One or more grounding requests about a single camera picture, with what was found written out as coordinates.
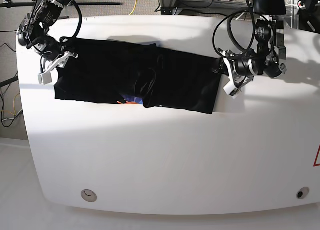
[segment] black cloth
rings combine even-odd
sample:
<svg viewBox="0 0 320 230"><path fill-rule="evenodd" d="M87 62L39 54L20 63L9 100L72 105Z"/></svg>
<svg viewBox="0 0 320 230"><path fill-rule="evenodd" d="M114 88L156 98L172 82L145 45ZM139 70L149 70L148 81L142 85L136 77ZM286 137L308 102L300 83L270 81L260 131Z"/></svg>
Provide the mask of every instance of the black cloth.
<svg viewBox="0 0 320 230"><path fill-rule="evenodd" d="M57 68L56 99L124 104L127 95L142 98L145 108L213 113L221 79L214 73L219 59L156 44L67 39L67 49L79 56Z"/></svg>

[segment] table surface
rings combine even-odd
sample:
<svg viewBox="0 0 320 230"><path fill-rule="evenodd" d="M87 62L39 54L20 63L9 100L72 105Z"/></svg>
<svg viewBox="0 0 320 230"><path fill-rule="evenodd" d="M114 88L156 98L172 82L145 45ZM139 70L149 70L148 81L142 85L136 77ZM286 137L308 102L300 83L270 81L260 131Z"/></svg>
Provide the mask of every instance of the table surface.
<svg viewBox="0 0 320 230"><path fill-rule="evenodd" d="M220 19L192 16L84 18L79 37L147 44L216 57ZM77 19L50 34L72 36ZM244 46L251 25L235 22ZM286 30L286 75L257 77L236 100L222 87L215 113L54 99L38 83L40 57L17 45L21 99L43 193L68 206L140 214L208 215L320 202L320 37ZM235 51L226 27L217 46ZM297 192L309 187L305 199ZM85 202L81 191L97 194Z"/></svg>

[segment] yellow cable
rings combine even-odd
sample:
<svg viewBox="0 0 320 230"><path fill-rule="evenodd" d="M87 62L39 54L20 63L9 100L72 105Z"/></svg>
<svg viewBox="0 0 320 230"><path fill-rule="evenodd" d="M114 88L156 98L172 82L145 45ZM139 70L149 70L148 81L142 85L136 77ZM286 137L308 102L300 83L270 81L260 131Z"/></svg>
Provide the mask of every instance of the yellow cable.
<svg viewBox="0 0 320 230"><path fill-rule="evenodd" d="M12 113L12 112L10 112L10 111L7 111L7 110L3 110L3 111L1 111L2 113L8 113L8 114L12 114L13 116L15 116L15 114L14 113Z"/></svg>
<svg viewBox="0 0 320 230"><path fill-rule="evenodd" d="M135 0L135 4L134 4L134 7L133 7L133 10L129 15L132 15L134 13L134 11L136 10L137 2L138 2L138 0Z"/></svg>
<svg viewBox="0 0 320 230"><path fill-rule="evenodd" d="M13 99L13 111L14 111L14 115L16 116L17 113L16 113L16 107L15 107L15 101L16 101L16 98L20 95L20 93L18 93L17 95L15 95L14 99Z"/></svg>

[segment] mounting hole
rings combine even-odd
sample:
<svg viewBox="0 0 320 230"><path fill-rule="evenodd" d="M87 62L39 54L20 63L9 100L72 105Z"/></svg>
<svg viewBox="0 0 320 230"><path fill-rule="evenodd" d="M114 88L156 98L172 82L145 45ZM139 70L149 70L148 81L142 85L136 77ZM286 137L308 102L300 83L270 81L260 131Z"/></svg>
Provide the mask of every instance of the mounting hole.
<svg viewBox="0 0 320 230"><path fill-rule="evenodd" d="M89 203L94 203L95 201L97 201L97 195L89 189L83 190L81 192L81 197Z"/></svg>
<svg viewBox="0 0 320 230"><path fill-rule="evenodd" d="M296 194L296 198L305 199L308 196L309 192L310 192L310 189L308 187L301 188Z"/></svg>

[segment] floor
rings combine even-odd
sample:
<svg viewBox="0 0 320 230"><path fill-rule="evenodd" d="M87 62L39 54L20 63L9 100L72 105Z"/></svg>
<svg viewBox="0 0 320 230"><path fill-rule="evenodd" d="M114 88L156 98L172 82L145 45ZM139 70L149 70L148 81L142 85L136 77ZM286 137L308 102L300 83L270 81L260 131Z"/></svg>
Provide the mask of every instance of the floor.
<svg viewBox="0 0 320 230"><path fill-rule="evenodd" d="M319 230L320 225L319 204L202 216L127 214L54 204L43 195L29 143L20 140L0 138L0 183L2 230Z"/></svg>
<svg viewBox="0 0 320 230"><path fill-rule="evenodd" d="M31 0L12 0L16 3L30 2ZM244 2L244 0L234 0L235 2ZM120 2L120 6L82 6L81 11L84 17L92 16L111 16L111 15L128 15L135 4L135 0L77 0L77 2ZM158 0L138 0L137 7L134 12L135 15L159 15L155 12L158 7ZM25 15L31 11L31 7L15 7L15 8L1 8L0 9L0 31L16 30ZM203 15L191 11L183 11L180 15L197 15L202 17L212 17L212 15ZM77 18L77 12L74 7L67 7L62 16L69 16L70 18ZM13 48L16 45L16 36L14 32L0 32L0 46L7 43ZM12 78L17 73L17 61L14 52L10 51L6 46L0 49L0 82ZM19 93L19 84L13 83L4 96L5 110L13 111L13 99ZM15 108L17 111L22 109L21 99L18 95L15 101ZM20 116L10 128L4 128L0 125L0 137L9 139L27 140L28 135L26 131L25 121L23 115Z"/></svg>

